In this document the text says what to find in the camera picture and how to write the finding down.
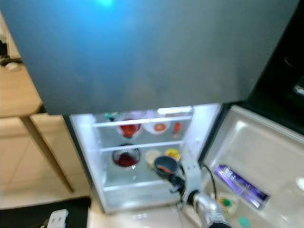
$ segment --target refrigerator door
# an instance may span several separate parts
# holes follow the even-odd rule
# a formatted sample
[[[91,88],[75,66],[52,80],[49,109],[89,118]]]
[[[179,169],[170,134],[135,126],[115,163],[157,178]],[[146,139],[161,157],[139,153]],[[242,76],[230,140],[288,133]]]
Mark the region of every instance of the refrigerator door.
[[[247,98],[298,0],[2,0],[50,114]]]
[[[279,190],[304,174],[304,137],[275,122],[233,106],[201,161],[214,171],[218,194],[238,197],[229,222],[247,217],[252,227],[294,227],[284,220]],[[204,188],[212,192],[209,176]]]

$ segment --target open refrigerator door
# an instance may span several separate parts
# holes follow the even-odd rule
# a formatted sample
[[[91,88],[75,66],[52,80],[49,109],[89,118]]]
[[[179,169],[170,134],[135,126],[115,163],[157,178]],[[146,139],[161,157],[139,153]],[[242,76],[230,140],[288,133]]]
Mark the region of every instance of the open refrigerator door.
[[[303,148],[302,135],[241,107],[230,108],[201,163],[213,172],[218,201],[232,227],[297,227],[304,213],[297,202],[303,202],[304,191],[293,183],[303,180]],[[213,195],[204,169],[202,176],[202,189]],[[200,227],[192,207],[183,212]]]

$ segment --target blue light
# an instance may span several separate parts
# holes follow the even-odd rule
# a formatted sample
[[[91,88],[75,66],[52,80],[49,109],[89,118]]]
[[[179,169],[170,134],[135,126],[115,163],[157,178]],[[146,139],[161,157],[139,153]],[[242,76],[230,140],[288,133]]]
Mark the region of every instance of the blue light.
[[[97,0],[97,2],[104,7],[111,7],[114,3],[114,0]]]

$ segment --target black mat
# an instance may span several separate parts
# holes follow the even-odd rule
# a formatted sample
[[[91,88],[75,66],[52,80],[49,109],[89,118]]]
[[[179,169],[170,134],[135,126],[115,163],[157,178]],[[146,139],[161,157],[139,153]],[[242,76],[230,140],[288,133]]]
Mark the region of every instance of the black mat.
[[[39,228],[54,210],[61,209],[67,209],[69,212],[66,228],[86,228],[90,205],[90,198],[83,197],[37,206],[0,210],[0,228]]]

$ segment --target refrigerator shelf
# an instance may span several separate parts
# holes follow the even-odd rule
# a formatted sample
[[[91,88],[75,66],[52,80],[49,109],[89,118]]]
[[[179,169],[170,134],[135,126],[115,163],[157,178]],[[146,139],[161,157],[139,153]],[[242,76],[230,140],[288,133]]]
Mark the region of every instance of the refrigerator shelf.
[[[157,122],[173,122],[173,121],[185,121],[191,120],[192,116],[176,116],[176,117],[159,117],[151,119],[137,119],[137,120],[122,120],[122,121],[113,121],[113,122],[97,122],[93,123],[92,126],[95,128],[99,127],[111,127],[111,126],[120,126],[120,125],[131,125],[131,124],[146,124],[146,123],[157,123]]]
[[[170,193],[171,188],[168,181],[154,181],[151,185],[129,187],[123,190],[105,188],[104,199],[107,212],[176,204],[181,197],[178,192]]]
[[[99,146],[99,152],[114,151],[127,148],[142,148],[162,145],[178,145],[184,143],[184,135],[192,117],[180,122],[180,130],[177,135],[174,132],[175,122],[171,122],[168,128],[161,134],[155,135],[145,129],[143,124],[136,136],[127,138],[120,135],[118,125],[110,125],[108,127],[92,127],[96,142]],[[122,147],[123,144],[132,144],[132,146]]]
[[[138,182],[138,183],[130,183],[125,185],[113,185],[113,186],[105,186],[104,191],[115,191],[115,190],[128,190],[128,189],[134,189],[134,188],[141,188],[141,187],[147,187],[147,186],[155,186],[158,184],[166,183],[166,180],[152,180],[152,181],[146,181],[146,182]]]
[[[175,148],[181,151],[178,145],[153,147],[153,149],[159,150],[161,155],[164,155],[168,148]],[[103,169],[100,170],[103,175],[103,188],[107,188],[108,190],[114,190],[114,186],[118,188],[141,188],[152,183],[156,184],[156,181],[163,182],[164,179],[159,177],[147,164],[145,156],[149,150],[150,148],[141,148],[140,160],[137,164],[129,167],[116,165],[113,162],[111,152],[100,153],[99,161],[101,167],[103,167]]]
[[[123,150],[123,149],[134,149],[134,148],[147,148],[147,147],[159,147],[159,146],[173,146],[173,145],[183,145],[183,140],[178,141],[169,141],[169,142],[156,142],[156,143],[145,143],[145,144],[133,144],[133,145],[127,145],[127,146],[114,146],[114,147],[108,147],[108,148],[101,148],[98,151],[99,152],[108,152],[108,151],[117,151],[117,150]]]

